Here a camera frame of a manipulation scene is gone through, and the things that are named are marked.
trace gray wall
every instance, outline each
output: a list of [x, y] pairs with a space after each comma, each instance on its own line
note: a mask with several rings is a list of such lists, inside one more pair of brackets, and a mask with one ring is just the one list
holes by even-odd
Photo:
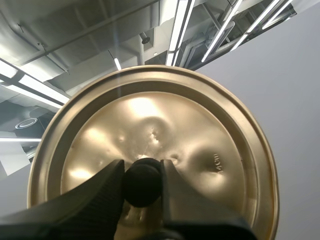
[[0, 181], [0, 217], [27, 208], [27, 187], [31, 164]]
[[320, 3], [200, 68], [253, 113], [274, 153], [278, 240], [320, 238]]

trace ceiling pipe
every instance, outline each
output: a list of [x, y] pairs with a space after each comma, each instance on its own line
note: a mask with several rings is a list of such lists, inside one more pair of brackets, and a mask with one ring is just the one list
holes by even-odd
[[185, 49], [184, 49], [184, 53], [183, 53], [183, 55], [182, 55], [182, 59], [181, 59], [181, 62], [180, 62], [179, 67], [181, 67], [181, 68], [184, 67], [184, 65], [185, 65], [185, 63], [186, 63], [186, 61], [187, 61], [187, 59], [188, 59], [190, 50], [191, 50], [194, 46], [196, 46], [196, 45], [198, 45], [198, 44], [201, 44], [201, 43], [205, 42], [206, 40], [207, 40], [207, 38], [206, 38], [205, 36], [203, 36], [203, 37], [200, 37], [200, 38], [198, 38], [198, 39], [196, 39], [196, 40], [188, 43], [188, 44], [186, 45]]
[[186, 69], [188, 68], [189, 63], [190, 63], [192, 57], [194, 56], [196, 49], [199, 48], [200, 46], [202, 46], [203, 44], [204, 44], [204, 43], [201, 42], [201, 43], [195, 45], [195, 46], [191, 49], [190, 54], [189, 54], [189, 56], [188, 56], [188, 59], [187, 59], [185, 65], [184, 65], [184, 67], [185, 67]]
[[26, 154], [26, 157], [30, 160], [32, 159], [35, 155], [36, 155], [36, 151], [37, 151], [37, 147], [34, 147], [32, 149], [30, 149], [29, 151], [27, 151], [25, 154]]
[[138, 39], [139, 41], [139, 47], [140, 47], [140, 52], [139, 52], [139, 57], [140, 57], [140, 62], [139, 65], [145, 65], [145, 49], [144, 49], [144, 40], [142, 39], [142, 41], [140, 41], [140, 38]]
[[239, 41], [239, 39], [240, 39], [240, 37], [232, 40], [231, 42], [228, 42], [228, 43], [222, 45], [221, 47], [219, 47], [219, 48], [217, 49], [217, 51], [216, 51], [214, 54], [211, 53], [211, 54], [206, 58], [206, 60], [205, 60], [204, 62], [201, 62], [201, 61], [200, 61], [200, 62], [197, 62], [195, 65], [189, 67], [188, 69], [195, 71], [195, 70], [203, 67], [204, 65], [212, 62], [213, 60], [221, 57], [222, 55], [224, 55], [225, 53], [227, 53], [228, 50], [229, 50], [230, 48], [232, 48], [232, 47]]
[[[221, 44], [226, 40], [226, 38], [227, 38], [227, 36], [229, 35], [229, 33], [231, 32], [231, 30], [234, 28], [234, 26], [235, 26], [236, 24], [235, 24], [235, 22], [234, 21], [232, 21], [232, 22], [230, 22], [228, 25], [227, 25], [227, 27], [226, 27], [226, 29], [225, 29], [225, 31], [224, 31], [224, 33], [223, 33], [223, 35], [221, 36], [221, 38], [219, 39], [219, 41], [216, 43], [216, 45], [214, 46], [214, 48], [212, 49], [212, 54], [214, 54], [216, 51], [217, 51], [217, 49], [221, 46]], [[201, 45], [203, 44], [203, 42], [199, 42], [198, 44], [195, 44], [194, 45], [194, 43], [193, 44], [191, 44], [190, 46], [192, 46], [191, 48], [191, 52], [190, 52], [190, 54], [189, 54], [189, 51], [190, 51], [190, 47], [186, 47], [185, 48], [185, 50], [184, 50], [184, 54], [183, 55], [186, 55], [186, 63], [184, 63], [183, 62], [183, 64], [184, 65], [180, 65], [179, 67], [184, 67], [184, 68], [187, 68], [188, 67], [188, 65], [189, 65], [189, 63], [190, 63], [190, 61], [191, 61], [191, 58], [193, 57], [193, 55], [194, 55], [194, 53], [195, 53], [195, 50], [196, 50], [196, 48], [198, 48], [198, 47], [200, 47]]]

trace metal rod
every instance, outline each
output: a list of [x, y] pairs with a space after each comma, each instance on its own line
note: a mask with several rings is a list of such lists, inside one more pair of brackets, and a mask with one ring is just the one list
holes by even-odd
[[140, 56], [140, 65], [145, 65], [145, 49], [144, 49], [144, 44], [142, 43], [140, 37], [138, 37], [138, 43], [139, 43], [139, 46], [140, 46], [140, 53], [139, 53], [139, 56]]
[[52, 53], [52, 52], [54, 52], [54, 51], [56, 51], [56, 50], [58, 50], [58, 49], [60, 49], [60, 48], [62, 48], [62, 47], [64, 47], [64, 46], [66, 46], [66, 45], [68, 45], [68, 44], [70, 44], [70, 43], [73, 43], [74, 41], [76, 41], [76, 40], [78, 40], [78, 39], [80, 39], [80, 38], [82, 38], [82, 37], [84, 37], [84, 36], [86, 36], [86, 35], [88, 35], [88, 34], [91, 34], [91, 33], [95, 32], [95, 31], [103, 28], [103, 27], [106, 26], [106, 25], [111, 24], [112, 22], [118, 21], [118, 20], [120, 20], [120, 19], [122, 19], [122, 18], [124, 18], [124, 17], [126, 17], [126, 16], [128, 16], [128, 15], [130, 15], [130, 14], [133, 14], [133, 13], [135, 13], [135, 12], [141, 10], [141, 9], [144, 9], [144, 8], [146, 8], [146, 7], [154, 4], [154, 3], [157, 3], [158, 1], [159, 1], [159, 0], [151, 0], [151, 1], [150, 1], [149, 3], [147, 3], [147, 4], [139, 4], [139, 5], [136, 6], [136, 7], [133, 7], [133, 8], [131, 8], [131, 9], [128, 9], [128, 10], [126, 10], [126, 11], [123, 11], [122, 13], [119, 13], [119, 14], [117, 14], [117, 15], [115, 15], [115, 16], [112, 16], [112, 17], [110, 17], [109, 19], [106, 19], [106, 20], [104, 20], [104, 21], [102, 21], [102, 22], [100, 22], [100, 23], [98, 23], [98, 24], [96, 24], [96, 25], [94, 25], [94, 26], [88, 27], [86, 30], [83, 30], [83, 31], [81, 31], [81, 32], [78, 32], [78, 33], [74, 34], [74, 35], [71, 36], [68, 40], [63, 41], [63, 42], [61, 42], [60, 44], [57, 44], [57, 45], [48, 47], [48, 48], [46, 49], [46, 51], [38, 51], [38, 52], [35, 52], [34, 54], [32, 54], [32, 55], [29, 56], [29, 57], [26, 57], [26, 58], [23, 58], [23, 59], [21, 59], [21, 60], [16, 61], [14, 64], [15, 64], [15, 65], [19, 65], [19, 66], [23, 66], [23, 65], [26, 65], [26, 64], [28, 64], [28, 63], [31, 63], [31, 62], [33, 62], [34, 60], [37, 60], [37, 59], [39, 59], [39, 58], [41, 58], [41, 57], [43, 57], [43, 56], [46, 56], [46, 55], [48, 55], [49, 53]]
[[101, 11], [102, 11], [102, 14], [103, 14], [104, 18], [107, 19], [108, 18], [108, 13], [107, 13], [104, 1], [103, 0], [98, 0], [98, 2], [100, 4], [100, 8], [101, 8]]
[[[81, 24], [81, 26], [83, 27], [84, 30], [86, 30], [88, 28], [84, 18], [82, 17], [79, 8], [77, 6], [74, 6], [74, 12], [76, 15], [76, 18], [78, 19], [79, 23]], [[96, 43], [96, 41], [94, 40], [93, 36], [91, 34], [88, 35], [90, 42], [92, 43], [93, 47], [95, 48], [97, 53], [100, 53], [100, 49], [98, 44]]]
[[209, 14], [209, 16], [211, 17], [216, 29], [219, 31], [221, 29], [221, 25], [220, 25], [219, 21], [216, 19], [215, 15], [213, 15], [213, 13], [210, 11], [210, 8], [207, 5], [207, 3], [206, 2], [203, 3], [202, 6], [205, 9], [205, 11]]

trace fluorescent light tube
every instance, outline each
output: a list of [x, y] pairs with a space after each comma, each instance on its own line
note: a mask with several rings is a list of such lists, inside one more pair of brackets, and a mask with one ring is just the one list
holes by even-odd
[[48, 87], [47, 85], [43, 84], [42, 82], [39, 82], [35, 80], [34, 78], [24, 75], [19, 83], [26, 85], [29, 88], [32, 88], [42, 94], [45, 94], [49, 96], [50, 98], [53, 98], [61, 103], [67, 103], [69, 101], [69, 98], [62, 95], [61, 93], [57, 92], [56, 90], [53, 90], [52, 88]]
[[0, 74], [12, 78], [17, 73], [17, 69], [0, 60]]
[[185, 35], [186, 29], [187, 29], [187, 26], [188, 26], [188, 23], [189, 23], [189, 19], [190, 19], [192, 10], [194, 9], [195, 1], [196, 0], [192, 0], [191, 1], [191, 5], [190, 5], [189, 11], [188, 11], [188, 15], [186, 16], [186, 20], [185, 20], [185, 24], [184, 24], [184, 27], [183, 27], [183, 31], [182, 31], [182, 34], [181, 34], [181, 38], [180, 38], [180, 42], [179, 42], [178, 48], [181, 47], [182, 41], [184, 39], [184, 35]]
[[267, 27], [269, 27], [270, 25], [273, 24], [273, 21], [275, 20], [275, 18], [283, 11], [285, 10], [285, 8], [292, 2], [292, 0], [287, 1], [280, 9], [279, 11], [277, 11], [270, 19], [269, 21], [262, 27], [262, 29], [266, 29]]
[[239, 39], [239, 41], [236, 42], [236, 44], [233, 46], [233, 48], [230, 50], [233, 51], [235, 50], [237, 47], [239, 47], [239, 45], [248, 37], [248, 34], [243, 34], [242, 37]]
[[179, 0], [178, 2], [176, 16], [174, 19], [174, 25], [172, 29], [172, 36], [171, 36], [170, 45], [169, 45], [169, 51], [176, 50], [179, 34], [182, 28], [182, 23], [184, 21], [184, 17], [187, 10], [187, 5], [188, 5], [188, 0]]
[[119, 62], [118, 58], [115, 58], [115, 59], [114, 59], [114, 62], [115, 62], [116, 68], [117, 68], [118, 70], [121, 70], [121, 66], [120, 66], [120, 62]]
[[215, 38], [213, 39], [213, 41], [211, 42], [208, 50], [206, 51], [206, 53], [204, 54], [201, 62], [204, 62], [206, 60], [206, 58], [208, 57], [208, 55], [211, 53], [212, 49], [214, 48], [214, 46], [217, 44], [218, 40], [220, 39], [220, 37], [222, 36], [222, 34], [224, 33], [227, 25], [229, 24], [229, 22], [231, 21], [232, 17], [236, 14], [236, 11], [238, 10], [241, 2], [243, 0], [238, 0], [234, 6], [234, 8], [232, 9], [232, 11], [230, 12], [229, 16], [227, 17], [227, 19], [224, 21], [221, 29], [219, 30], [218, 34], [215, 36]]
[[41, 142], [41, 138], [0, 137], [0, 142]]
[[249, 27], [246, 31], [247, 33], [251, 33], [256, 26], [267, 16], [268, 13], [280, 2], [280, 0], [274, 0], [264, 11], [263, 13], [254, 21], [254, 23]]
[[15, 91], [15, 92], [17, 92], [17, 93], [19, 93], [19, 94], [23, 94], [23, 95], [25, 95], [25, 96], [28, 96], [28, 97], [30, 97], [30, 98], [33, 98], [33, 99], [35, 99], [35, 100], [38, 100], [38, 101], [40, 101], [40, 102], [43, 102], [43, 103], [45, 103], [45, 104], [49, 104], [49, 105], [51, 105], [51, 106], [53, 106], [53, 107], [55, 107], [55, 108], [57, 108], [57, 109], [62, 108], [62, 105], [59, 105], [59, 104], [57, 104], [57, 103], [55, 103], [55, 102], [53, 102], [53, 101], [47, 100], [47, 99], [45, 99], [45, 98], [43, 98], [43, 97], [41, 97], [41, 96], [38, 96], [38, 95], [36, 95], [36, 94], [33, 94], [32, 92], [29, 92], [29, 91], [27, 91], [27, 90], [24, 90], [24, 89], [22, 89], [22, 88], [20, 88], [20, 87], [17, 87], [17, 86], [14, 86], [14, 85], [10, 85], [10, 86], [6, 86], [6, 88], [7, 88], [7, 89], [10, 89], [10, 90], [12, 90], [12, 91]]
[[172, 60], [174, 59], [174, 53], [169, 53], [166, 57], [165, 65], [172, 66]]

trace ceiling light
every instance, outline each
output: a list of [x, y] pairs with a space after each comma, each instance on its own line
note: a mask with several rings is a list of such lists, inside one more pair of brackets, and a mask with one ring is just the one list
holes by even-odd
[[32, 88], [42, 94], [45, 94], [49, 96], [50, 98], [53, 98], [63, 104], [67, 103], [69, 101], [69, 98], [62, 95], [56, 90], [53, 90], [51, 87], [48, 87], [47, 85], [43, 84], [40, 81], [35, 80], [34, 78], [24, 75], [19, 83], [26, 85], [29, 88]]
[[0, 74], [8, 78], [12, 78], [13, 76], [16, 75], [16, 73], [17, 73], [17, 70], [13, 66], [10, 66], [9, 64], [0, 60]]
[[166, 57], [165, 65], [172, 66], [172, 60], [174, 59], [174, 53], [169, 53]]
[[239, 39], [239, 41], [237, 41], [237, 43], [233, 46], [233, 48], [230, 50], [233, 51], [235, 50], [237, 47], [239, 47], [239, 45], [248, 37], [248, 34], [243, 34], [242, 37]]
[[275, 18], [283, 11], [285, 8], [292, 2], [292, 0], [287, 1], [280, 9], [277, 11], [270, 19], [269, 21], [262, 27], [262, 29], [266, 29], [267, 27], [271, 26], [273, 24], [273, 21]]
[[177, 7], [173, 30], [172, 30], [171, 41], [169, 45], [169, 51], [174, 51], [176, 49], [180, 30], [182, 28], [182, 23], [184, 21], [184, 17], [186, 14], [187, 5], [188, 5], [187, 0], [180, 0], [178, 2], [178, 7]]
[[238, 0], [234, 6], [234, 8], [232, 9], [231, 13], [229, 14], [229, 16], [227, 17], [227, 19], [224, 21], [222, 27], [220, 28], [218, 34], [215, 36], [215, 38], [213, 39], [213, 41], [211, 42], [208, 50], [206, 51], [206, 53], [204, 54], [201, 62], [204, 62], [206, 60], [206, 58], [208, 57], [208, 55], [211, 53], [212, 49], [214, 48], [214, 46], [217, 44], [218, 40], [220, 39], [220, 37], [222, 36], [222, 34], [224, 33], [227, 25], [229, 24], [229, 22], [231, 21], [231, 18], [235, 15], [237, 9], [239, 8], [241, 2], [243, 0]]
[[247, 33], [251, 33], [256, 26], [267, 16], [268, 13], [280, 2], [280, 0], [274, 0], [264, 11], [263, 13], [254, 21], [254, 23], [249, 27], [246, 31]]
[[186, 32], [189, 18], [190, 18], [192, 9], [195, 4], [195, 0], [191, 0], [191, 4], [190, 4], [189, 8], [187, 8], [189, 1], [190, 0], [179, 0], [179, 2], [178, 2], [176, 16], [174, 19], [174, 25], [173, 25], [173, 30], [172, 30], [172, 36], [171, 36], [170, 45], [169, 45], [169, 51], [174, 51], [177, 49], [177, 43], [179, 40], [179, 35], [180, 35], [181, 30], [182, 30], [182, 34], [180, 36], [180, 42], [182, 43], [182, 39], [184, 38], [184, 34]]
[[184, 39], [184, 35], [186, 33], [186, 30], [187, 30], [189, 19], [190, 19], [192, 10], [194, 9], [195, 1], [196, 0], [191, 0], [191, 4], [190, 4], [190, 7], [189, 7], [188, 15], [186, 16], [186, 20], [185, 20], [185, 23], [184, 23], [184, 27], [183, 27], [183, 31], [182, 31], [182, 34], [181, 34], [181, 38], [180, 38], [180, 42], [179, 42], [178, 48], [181, 47], [182, 41]]
[[41, 138], [0, 137], [0, 142], [41, 142]]
[[121, 66], [120, 66], [120, 63], [119, 63], [118, 58], [115, 58], [115, 59], [114, 59], [114, 62], [115, 62], [116, 68], [117, 68], [118, 70], [121, 70]]
[[17, 86], [14, 86], [14, 85], [10, 85], [10, 86], [6, 86], [6, 88], [10, 89], [12, 91], [15, 91], [15, 92], [17, 92], [19, 94], [23, 94], [23, 95], [25, 95], [27, 97], [33, 98], [35, 100], [38, 100], [40, 102], [43, 102], [45, 104], [49, 104], [49, 105], [51, 105], [51, 106], [53, 106], [53, 107], [55, 107], [57, 109], [62, 108], [62, 105], [59, 105], [59, 104], [57, 104], [57, 103], [55, 103], [53, 101], [47, 100], [47, 99], [45, 99], [45, 98], [43, 98], [41, 96], [38, 96], [38, 95], [36, 95], [36, 94], [34, 94], [32, 92], [29, 92], [27, 90], [24, 90], [24, 89], [20, 88], [20, 87], [17, 87]]

